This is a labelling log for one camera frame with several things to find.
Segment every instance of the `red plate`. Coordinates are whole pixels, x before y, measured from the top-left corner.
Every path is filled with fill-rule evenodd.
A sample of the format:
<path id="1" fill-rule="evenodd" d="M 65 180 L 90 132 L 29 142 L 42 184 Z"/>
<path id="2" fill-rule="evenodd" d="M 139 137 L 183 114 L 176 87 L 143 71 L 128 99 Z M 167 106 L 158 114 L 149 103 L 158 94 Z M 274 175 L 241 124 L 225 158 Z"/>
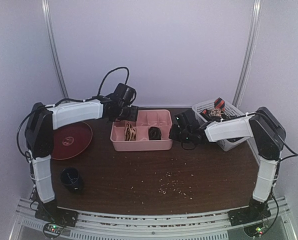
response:
<path id="1" fill-rule="evenodd" d="M 81 154 L 92 138 L 93 130 L 83 121 L 63 126 L 53 132 L 54 148 L 51 157 L 55 160 L 71 159 Z"/>

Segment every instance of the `pink compartment tray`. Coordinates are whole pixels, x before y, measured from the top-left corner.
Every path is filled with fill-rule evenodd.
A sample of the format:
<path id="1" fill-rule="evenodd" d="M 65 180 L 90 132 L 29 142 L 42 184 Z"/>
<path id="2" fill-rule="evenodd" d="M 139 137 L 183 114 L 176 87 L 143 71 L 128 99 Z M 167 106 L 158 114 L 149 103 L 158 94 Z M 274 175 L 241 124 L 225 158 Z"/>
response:
<path id="1" fill-rule="evenodd" d="M 125 141 L 126 124 L 136 129 L 136 140 Z M 173 141 L 169 139 L 172 119 L 168 110 L 140 110 L 137 121 L 118 121 L 112 124 L 110 140 L 118 152 L 169 150 Z M 160 128 L 161 140 L 149 140 L 151 127 Z"/>

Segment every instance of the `black cable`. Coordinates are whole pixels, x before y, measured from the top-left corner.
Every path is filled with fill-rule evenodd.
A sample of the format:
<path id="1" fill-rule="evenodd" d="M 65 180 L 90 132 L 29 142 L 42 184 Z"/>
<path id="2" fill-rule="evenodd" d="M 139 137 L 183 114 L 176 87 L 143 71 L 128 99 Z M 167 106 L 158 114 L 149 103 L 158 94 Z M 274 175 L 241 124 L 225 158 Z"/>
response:
<path id="1" fill-rule="evenodd" d="M 186 150 L 186 151 L 191 151 L 191 150 L 195 150 L 196 147 L 197 147 L 197 145 L 194 145 L 193 148 L 185 148 L 185 147 L 184 147 L 184 142 L 181 142 L 181 147 L 182 147 L 182 149 L 184 149 L 184 150 Z"/>
<path id="2" fill-rule="evenodd" d="M 27 155 L 21 150 L 21 147 L 20 147 L 20 144 L 19 144 L 19 133 L 20 133 L 20 130 L 22 128 L 22 126 L 24 125 L 25 121 L 32 115 L 34 114 L 35 112 L 37 111 L 40 111 L 42 107 L 38 107 L 37 109 L 31 111 L 23 120 L 22 122 L 20 123 L 19 127 L 18 127 L 18 130 L 17 130 L 17 134 L 16 134 L 16 142 L 17 142 L 17 147 L 18 147 L 18 150 L 19 152 L 21 153 L 22 156 L 24 156 L 25 158 L 27 158 Z"/>
<path id="3" fill-rule="evenodd" d="M 68 102 L 76 102 L 76 103 L 83 103 L 84 101 L 83 100 L 80 100 L 80 99 L 73 99 L 73 98 L 63 98 L 59 101 L 57 101 L 55 103 L 55 107 L 57 107 L 58 105 L 60 105 L 61 103 L 65 102 L 65 101 L 68 101 Z"/>
<path id="4" fill-rule="evenodd" d="M 261 236 L 265 235 L 273 227 L 273 225 L 275 224 L 275 222 L 276 222 L 276 220 L 278 218 L 278 215 L 279 215 L 279 204 L 278 204 L 278 202 L 277 202 L 277 200 L 275 198 L 275 195 L 274 195 L 274 193 L 273 193 L 272 190 L 271 190 L 271 197 L 272 197 L 272 199 L 274 200 L 274 202 L 275 202 L 275 204 L 277 206 L 277 214 L 275 215 L 275 218 L 274 218 L 272 224 L 270 225 L 270 227 L 268 227 L 267 230 L 265 230 L 264 233 Z"/>
<path id="5" fill-rule="evenodd" d="M 247 116 L 252 116 L 252 115 L 255 115 L 256 113 L 255 112 L 252 112 L 252 113 L 249 113 Z M 228 119 L 223 119 L 222 122 L 226 122 L 226 121 L 230 121 L 230 120 L 234 120 L 234 119 L 241 119 L 241 118 L 244 118 L 246 117 L 246 115 L 240 115 L 240 116 L 234 116 L 232 118 L 228 118 Z"/>
<path id="6" fill-rule="evenodd" d="M 37 212 L 37 210 L 34 210 L 33 208 L 32 208 L 32 206 L 33 206 L 33 204 L 35 203 L 35 202 L 37 202 L 37 200 L 35 199 L 35 200 L 33 200 L 31 203 L 30 203 L 30 209 L 31 210 L 33 210 L 33 211 L 35 211 L 35 212 Z"/>
<path id="7" fill-rule="evenodd" d="M 25 155 L 25 159 L 26 159 L 27 163 L 30 163 L 30 160 L 32 159 L 30 152 L 25 151 L 24 155 Z"/>
<path id="8" fill-rule="evenodd" d="M 260 115 L 260 116 L 263 116 L 265 117 L 269 122 L 271 122 L 271 120 L 269 119 L 268 116 L 266 116 L 265 114 L 263 113 L 260 113 L 260 112 L 255 112 L 256 115 Z M 288 144 L 282 139 L 282 137 L 279 135 L 279 133 L 277 132 L 276 129 L 272 128 L 272 130 L 274 131 L 274 133 L 278 136 L 278 138 L 280 139 L 280 141 L 283 143 L 283 145 L 293 154 L 293 155 L 289 155 L 287 157 L 284 157 L 283 159 L 280 160 L 280 162 L 286 160 L 286 159 L 289 159 L 289 158 L 293 158 L 293 157 L 298 157 L 298 153 L 296 153 L 295 151 L 293 151 L 289 146 Z"/>
<path id="9" fill-rule="evenodd" d="M 119 67 L 116 67 L 115 69 L 112 69 L 110 70 L 105 76 L 104 78 L 102 79 L 101 83 L 100 83 L 100 86 L 99 86 L 99 89 L 98 89 L 98 95 L 97 96 L 100 96 L 100 93 L 101 93 L 101 89 L 103 88 L 103 85 L 104 85 L 104 82 L 106 80 L 106 78 L 113 72 L 117 71 L 117 70 L 120 70 L 120 69 L 126 69 L 127 70 L 127 76 L 126 76 L 126 79 L 125 79 L 125 83 L 124 84 L 127 84 L 128 82 L 128 79 L 129 79 L 129 69 L 126 67 L 126 66 L 119 66 Z"/>
<path id="10" fill-rule="evenodd" d="M 56 239 L 56 238 L 58 238 L 60 235 L 61 235 L 61 233 L 63 232 L 63 230 L 64 230 L 64 228 L 62 227 L 62 226 L 60 226 L 60 228 L 61 228 L 61 231 L 59 231 L 56 235 L 47 235 L 46 233 L 45 233 L 45 230 L 47 230 L 48 232 L 50 232 L 49 230 L 48 230 L 48 227 L 50 226 L 50 225 L 58 225 L 58 224 L 56 224 L 56 223 L 53 223 L 53 222 L 47 222 L 45 225 L 43 225 L 43 227 L 42 227 L 42 233 L 43 233 L 43 235 L 46 237 L 46 238 L 48 238 L 48 239 Z"/>

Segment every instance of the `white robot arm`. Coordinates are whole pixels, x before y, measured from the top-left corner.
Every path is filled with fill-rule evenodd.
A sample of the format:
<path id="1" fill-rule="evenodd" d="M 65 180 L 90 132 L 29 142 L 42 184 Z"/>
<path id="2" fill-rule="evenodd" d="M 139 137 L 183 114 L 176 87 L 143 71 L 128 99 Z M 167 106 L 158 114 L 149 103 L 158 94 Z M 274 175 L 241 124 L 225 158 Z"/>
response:
<path id="1" fill-rule="evenodd" d="M 107 96 L 97 95 L 85 100 L 65 98 L 56 104 L 43 105 L 38 102 L 33 106 L 21 125 L 28 118 L 24 131 L 28 151 L 22 154 L 30 163 L 30 176 L 36 187 L 39 203 L 36 218 L 71 227 L 75 226 L 77 219 L 77 212 L 57 208 L 50 168 L 54 149 L 53 131 L 91 119 L 136 121 L 138 107 L 130 106 L 135 98 L 135 89 L 119 83 L 115 91 Z"/>
<path id="2" fill-rule="evenodd" d="M 229 212 L 231 225 L 240 225 L 270 216 L 267 201 L 272 193 L 285 145 L 286 131 L 266 107 L 231 119 L 206 122 L 200 126 L 195 113 L 187 110 L 175 116 L 177 123 L 169 138 L 183 143 L 206 144 L 224 139 L 251 137 L 255 139 L 260 166 L 255 189 L 246 209 Z"/>

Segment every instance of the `white backdrop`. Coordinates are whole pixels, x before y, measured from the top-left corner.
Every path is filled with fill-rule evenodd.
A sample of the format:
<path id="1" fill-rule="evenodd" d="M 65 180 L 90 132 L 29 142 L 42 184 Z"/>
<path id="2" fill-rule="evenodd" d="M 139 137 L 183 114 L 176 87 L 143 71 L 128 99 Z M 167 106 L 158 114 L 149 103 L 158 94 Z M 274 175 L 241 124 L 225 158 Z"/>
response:
<path id="1" fill-rule="evenodd" d="M 17 128 L 35 103 L 62 97 L 52 61 L 41 1 L 0 0 L 0 240 L 9 239 L 19 198 L 33 189 Z M 20 144 L 24 151 L 23 131 Z"/>
<path id="2" fill-rule="evenodd" d="M 232 101 L 248 41 L 253 0 L 50 0 L 68 94 L 95 95 L 104 75 L 130 69 L 139 106 Z M 103 94 L 125 80 L 112 74 Z"/>
<path id="3" fill-rule="evenodd" d="M 298 153 L 298 1 L 263 2 L 251 66 L 241 110 L 266 106 Z M 289 154 L 284 148 L 283 157 Z M 298 229 L 298 157 L 281 163 L 275 189 L 286 196 Z"/>

